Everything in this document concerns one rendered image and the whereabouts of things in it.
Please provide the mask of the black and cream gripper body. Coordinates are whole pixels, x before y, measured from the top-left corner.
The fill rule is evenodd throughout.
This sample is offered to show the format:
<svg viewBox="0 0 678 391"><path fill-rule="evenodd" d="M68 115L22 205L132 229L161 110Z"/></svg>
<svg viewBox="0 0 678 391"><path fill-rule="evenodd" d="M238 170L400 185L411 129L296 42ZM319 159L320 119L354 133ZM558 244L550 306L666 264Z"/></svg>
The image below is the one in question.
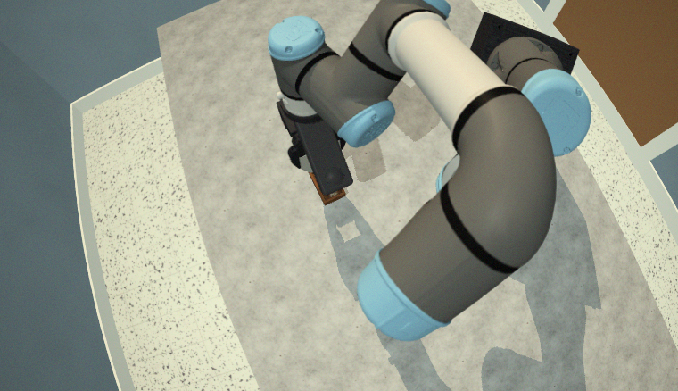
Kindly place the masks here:
<svg viewBox="0 0 678 391"><path fill-rule="evenodd" d="M281 105L282 105L282 107L281 107ZM280 99L280 101L277 102L277 108L278 108L281 120L282 121L284 120L283 123L285 125L285 128L286 129L289 128L289 131L288 130L287 131L288 131L289 135L291 133L290 137L292 137L292 143L293 143L294 147L297 147L298 155L306 155L306 153L304 152L304 149L302 147L302 143L300 141L298 133L296 131L296 128L294 126L294 121L298 122L298 123L312 123L312 122L315 122L315 121L319 121L322 118L317 113L314 114L314 115L311 115L311 116L294 115L294 114L292 114L292 113L290 113L289 111L286 110L282 99ZM287 115L287 117L289 117L289 119L286 118L286 115ZM283 117L284 117L284 119L283 119ZM287 126L286 126L286 124L287 124Z"/></svg>

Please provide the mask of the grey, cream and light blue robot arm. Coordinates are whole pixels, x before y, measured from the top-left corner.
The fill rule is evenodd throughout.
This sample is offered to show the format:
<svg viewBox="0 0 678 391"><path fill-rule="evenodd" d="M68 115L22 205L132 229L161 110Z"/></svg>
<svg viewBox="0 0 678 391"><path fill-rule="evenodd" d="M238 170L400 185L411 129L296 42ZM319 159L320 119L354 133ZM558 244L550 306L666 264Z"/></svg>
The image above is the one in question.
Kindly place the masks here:
<svg viewBox="0 0 678 391"><path fill-rule="evenodd" d="M368 320L400 341L448 326L534 257L554 213L554 157L574 151L591 125L587 95L549 46L512 37L485 64L450 32L450 11L445 0L380 0L342 57L307 16L268 36L277 99L324 120L294 121L322 194L353 183L335 133L354 148L379 137L406 72L451 131L457 154L437 194L357 284Z"/></svg>

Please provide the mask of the brown wooden tray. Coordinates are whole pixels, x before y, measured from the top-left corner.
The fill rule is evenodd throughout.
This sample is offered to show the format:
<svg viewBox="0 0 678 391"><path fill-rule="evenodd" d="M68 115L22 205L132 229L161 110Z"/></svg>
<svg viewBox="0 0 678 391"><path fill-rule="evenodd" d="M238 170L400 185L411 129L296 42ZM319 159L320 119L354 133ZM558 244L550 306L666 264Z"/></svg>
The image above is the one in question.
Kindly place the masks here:
<svg viewBox="0 0 678 391"><path fill-rule="evenodd" d="M343 197L346 196L345 191L344 191L343 189L341 189L341 194L336 195L336 196L333 196L333 197L331 197L331 198L329 198L329 199L326 200L326 198L324 197L324 195L321 193L321 191L320 191L320 189L319 189L318 182L316 181L313 172L312 172L312 173L309 172L309 174L310 174L310 177L311 177L311 179L312 179L312 181L313 181L313 183L314 183L316 189L318 190L318 193L319 193L319 195L320 195L320 197L321 197L321 200L322 200L322 202L323 202L324 205L331 204L332 202L334 202L334 201L336 201L336 200L338 200L338 199L341 199L341 198L343 198Z"/></svg>

